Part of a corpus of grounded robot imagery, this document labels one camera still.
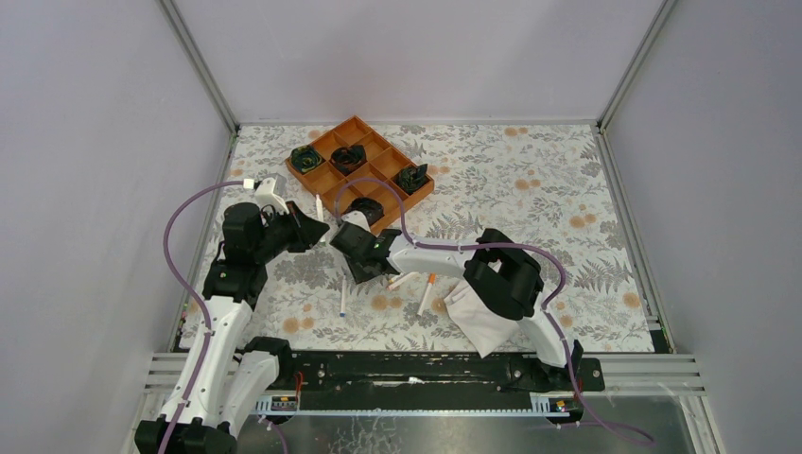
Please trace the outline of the white marker pen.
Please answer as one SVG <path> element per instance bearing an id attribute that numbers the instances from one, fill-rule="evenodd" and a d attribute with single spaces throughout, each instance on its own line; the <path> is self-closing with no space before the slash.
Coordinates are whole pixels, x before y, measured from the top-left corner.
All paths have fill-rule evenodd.
<path id="1" fill-rule="evenodd" d="M 315 195 L 315 203 L 316 203 L 316 215 L 319 222 L 325 223 L 324 219 L 324 210 L 323 210 L 323 200 L 320 194 Z M 323 234 L 321 236 L 319 243 L 324 244 L 326 242 L 326 236 Z"/>
<path id="2" fill-rule="evenodd" d="M 423 313 L 425 312 L 425 310 L 427 308 L 427 304 L 428 304 L 428 302 L 430 300 L 431 293 L 433 291 L 434 284 L 429 284 L 427 282 L 425 290 L 424 290 L 424 293 L 423 293 L 423 296 L 421 298 L 420 304 L 419 304 L 418 309 L 417 309 L 417 315 L 418 316 L 422 316 Z"/>

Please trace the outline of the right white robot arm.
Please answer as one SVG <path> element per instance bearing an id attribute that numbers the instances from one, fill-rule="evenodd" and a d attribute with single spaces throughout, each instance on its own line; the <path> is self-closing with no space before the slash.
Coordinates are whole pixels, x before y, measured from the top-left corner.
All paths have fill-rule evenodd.
<path id="1" fill-rule="evenodd" d="M 539 361 L 566 369 L 583 351 L 546 311 L 540 251 L 513 242 L 497 229 L 474 241 L 411 236 L 386 229 L 375 236 L 344 221 L 330 240 L 357 282 L 380 275 L 435 274 L 459 279 L 445 297 L 453 322 L 485 358 L 516 331 L 532 343 Z"/>

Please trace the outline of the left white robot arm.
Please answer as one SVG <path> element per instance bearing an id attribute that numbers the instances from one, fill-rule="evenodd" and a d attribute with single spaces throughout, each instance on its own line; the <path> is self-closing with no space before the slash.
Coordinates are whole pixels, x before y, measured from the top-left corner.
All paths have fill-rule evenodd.
<path id="1" fill-rule="evenodd" d="M 241 202 L 224 212 L 223 239 L 206 275 L 207 310 L 178 381 L 159 415 L 139 423 L 142 453 L 235 453 L 237 435 L 257 397 L 292 372 L 287 340 L 257 337 L 228 373 L 241 334 L 281 253 L 304 253 L 328 232 L 326 223 L 289 201 L 282 210 Z"/>

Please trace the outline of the dark blue rolled tie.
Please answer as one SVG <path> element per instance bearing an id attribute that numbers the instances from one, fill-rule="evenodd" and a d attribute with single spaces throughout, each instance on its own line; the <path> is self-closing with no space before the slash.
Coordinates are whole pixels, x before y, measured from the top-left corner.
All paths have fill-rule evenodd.
<path id="1" fill-rule="evenodd" d="M 361 213 L 365 217 L 368 226 L 373 226 L 384 217 L 383 205 L 369 197 L 359 197 L 352 200 L 345 210 L 345 214 L 348 215 L 352 212 Z"/>

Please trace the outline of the dark green rolled tie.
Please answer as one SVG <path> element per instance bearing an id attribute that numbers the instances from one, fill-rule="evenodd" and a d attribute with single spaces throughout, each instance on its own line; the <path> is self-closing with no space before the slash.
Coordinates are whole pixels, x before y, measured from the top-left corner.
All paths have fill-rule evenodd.
<path id="1" fill-rule="evenodd" d="M 393 181 L 406 194 L 412 195 L 428 183 L 427 170 L 427 164 L 406 166 L 395 175 Z"/>

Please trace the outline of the orange wooden compartment tray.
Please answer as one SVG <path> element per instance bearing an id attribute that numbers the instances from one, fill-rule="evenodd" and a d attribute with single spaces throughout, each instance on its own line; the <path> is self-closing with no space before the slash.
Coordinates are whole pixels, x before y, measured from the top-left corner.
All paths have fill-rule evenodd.
<path id="1" fill-rule="evenodd" d="M 365 148 L 367 162 L 348 176 L 339 173 L 330 163 L 334 150 L 360 144 Z M 299 183 L 311 194 L 320 194 L 323 207 L 331 214 L 345 213 L 352 200 L 369 197 L 384 207 L 384 217 L 371 227 L 375 234 L 391 227 L 399 220 L 400 211 L 409 212 L 416 204 L 432 193 L 433 177 L 412 195 L 406 194 L 393 181 L 395 175 L 406 166 L 419 166 L 393 146 L 388 139 L 371 128 L 361 118 L 352 116 L 333 129 L 311 141 L 311 145 L 324 158 L 324 163 L 311 172 L 301 175 L 290 166 L 286 167 Z"/>

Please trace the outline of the green patterned rolled tie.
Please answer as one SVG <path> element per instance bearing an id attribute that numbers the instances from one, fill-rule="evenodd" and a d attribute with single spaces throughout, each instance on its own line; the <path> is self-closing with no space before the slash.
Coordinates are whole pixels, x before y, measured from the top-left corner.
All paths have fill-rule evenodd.
<path id="1" fill-rule="evenodd" d="M 294 148 L 289 156 L 290 166 L 305 175 L 324 163 L 324 158 L 311 145 Z"/>

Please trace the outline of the white folded cloth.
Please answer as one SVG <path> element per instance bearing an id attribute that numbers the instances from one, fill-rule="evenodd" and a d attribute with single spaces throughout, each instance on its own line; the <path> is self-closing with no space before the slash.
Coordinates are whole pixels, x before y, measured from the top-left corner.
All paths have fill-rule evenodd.
<path id="1" fill-rule="evenodd" d="M 520 331 L 515 321 L 504 319 L 488 309 L 465 281 L 457 284 L 445 297 L 445 305 L 449 318 L 481 358 L 494 353 Z"/>

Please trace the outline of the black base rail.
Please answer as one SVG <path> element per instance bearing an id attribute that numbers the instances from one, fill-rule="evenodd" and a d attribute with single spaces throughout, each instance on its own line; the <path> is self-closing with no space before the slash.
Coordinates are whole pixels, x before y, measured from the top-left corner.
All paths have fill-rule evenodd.
<path id="1" fill-rule="evenodd" d="M 605 389 L 600 362 L 565 369 L 534 354 L 299 351 L 287 371 L 258 395 L 256 410 L 356 412 L 547 413 L 576 409 L 577 392 Z"/>

